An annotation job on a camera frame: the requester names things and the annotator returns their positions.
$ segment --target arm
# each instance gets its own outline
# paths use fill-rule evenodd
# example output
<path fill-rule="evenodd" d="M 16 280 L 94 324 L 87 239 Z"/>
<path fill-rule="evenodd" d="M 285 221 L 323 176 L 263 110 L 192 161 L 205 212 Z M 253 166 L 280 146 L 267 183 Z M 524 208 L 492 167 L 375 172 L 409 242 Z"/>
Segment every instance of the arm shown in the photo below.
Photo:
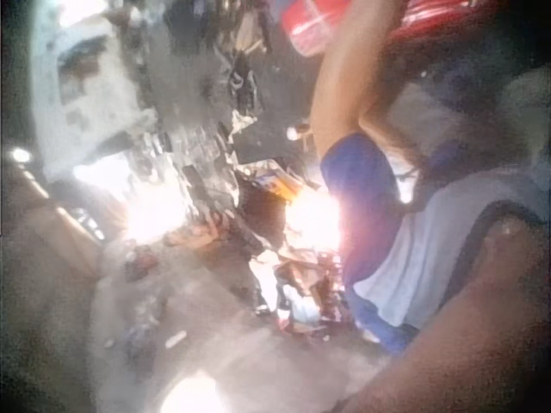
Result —
<path fill-rule="evenodd" d="M 549 345 L 548 238 L 521 221 L 404 356 L 343 412 L 503 411 Z"/>
<path fill-rule="evenodd" d="M 310 121 L 320 157 L 340 139 L 361 131 L 358 119 L 375 101 L 381 52 L 403 3 L 355 0 L 341 21 L 314 91 Z"/>

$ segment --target clutter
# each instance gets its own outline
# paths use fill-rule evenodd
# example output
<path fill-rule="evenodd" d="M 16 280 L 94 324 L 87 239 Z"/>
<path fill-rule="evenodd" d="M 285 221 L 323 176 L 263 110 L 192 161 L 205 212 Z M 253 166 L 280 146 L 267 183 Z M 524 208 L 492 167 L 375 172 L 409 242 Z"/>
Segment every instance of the clutter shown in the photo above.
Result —
<path fill-rule="evenodd" d="M 233 105 L 239 114 L 255 117 L 263 111 L 257 80 L 244 52 L 238 52 L 227 84 Z"/>
<path fill-rule="evenodd" d="M 242 115 L 238 110 L 232 111 L 232 131 L 229 135 L 229 142 L 233 144 L 233 135 L 241 133 L 245 128 L 249 127 L 258 120 L 255 116 Z"/>
<path fill-rule="evenodd" d="M 127 281 L 145 278 L 152 268 L 157 267 L 158 259 L 149 245 L 139 245 L 127 255 L 125 273 Z"/>
<path fill-rule="evenodd" d="M 182 330 L 178 333 L 176 333 L 174 336 L 169 338 L 165 343 L 164 347 L 167 349 L 173 348 L 176 346 L 180 341 L 184 340 L 188 336 L 188 332 L 186 330 Z"/>

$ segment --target debris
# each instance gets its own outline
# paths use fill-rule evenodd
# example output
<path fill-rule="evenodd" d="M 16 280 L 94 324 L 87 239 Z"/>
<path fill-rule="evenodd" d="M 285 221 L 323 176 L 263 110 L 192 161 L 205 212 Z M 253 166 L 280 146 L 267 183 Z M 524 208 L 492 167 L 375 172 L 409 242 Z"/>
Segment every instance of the debris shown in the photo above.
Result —
<path fill-rule="evenodd" d="M 241 133 L 245 128 L 249 127 L 257 121 L 255 116 L 242 115 L 238 110 L 232 111 L 232 132 L 228 138 L 230 144 L 233 144 L 233 135 Z"/>
<path fill-rule="evenodd" d="M 158 259 L 149 245 L 139 245 L 127 255 L 125 272 L 127 281 L 137 281 L 146 277 L 152 268 L 157 267 Z"/>
<path fill-rule="evenodd" d="M 182 330 L 178 333 L 176 333 L 174 336 L 169 338 L 166 343 L 164 344 L 165 348 L 173 348 L 176 346 L 181 340 L 185 339 L 188 336 L 188 332 L 186 330 Z"/>

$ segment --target blue shirt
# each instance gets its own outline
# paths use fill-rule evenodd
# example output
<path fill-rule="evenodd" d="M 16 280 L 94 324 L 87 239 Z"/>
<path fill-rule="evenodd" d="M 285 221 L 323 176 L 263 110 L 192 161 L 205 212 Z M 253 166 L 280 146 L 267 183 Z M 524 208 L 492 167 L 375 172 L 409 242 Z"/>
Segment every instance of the blue shirt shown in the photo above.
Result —
<path fill-rule="evenodd" d="M 403 216 L 396 178 L 385 155 L 361 133 L 337 142 L 321 172 L 340 207 L 343 282 L 349 287 L 368 278 L 393 246 Z"/>

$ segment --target floor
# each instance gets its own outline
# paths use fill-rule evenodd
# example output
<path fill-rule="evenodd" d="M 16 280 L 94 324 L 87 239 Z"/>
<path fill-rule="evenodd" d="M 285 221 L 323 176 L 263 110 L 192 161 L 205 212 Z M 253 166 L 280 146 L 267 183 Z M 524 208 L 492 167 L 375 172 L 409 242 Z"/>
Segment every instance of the floor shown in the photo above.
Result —
<path fill-rule="evenodd" d="M 124 241 L 106 249 L 92 309 L 90 370 L 100 412 L 158 411 L 175 385 L 200 374 L 216 383 L 221 411 L 321 413 L 389 360 L 353 333 L 303 341 L 254 316 L 232 293 L 249 287 L 252 274 L 231 247 L 207 268 L 180 247 L 154 244 L 159 266 L 126 282 L 129 249 Z M 166 348 L 182 330 L 187 336 Z"/>

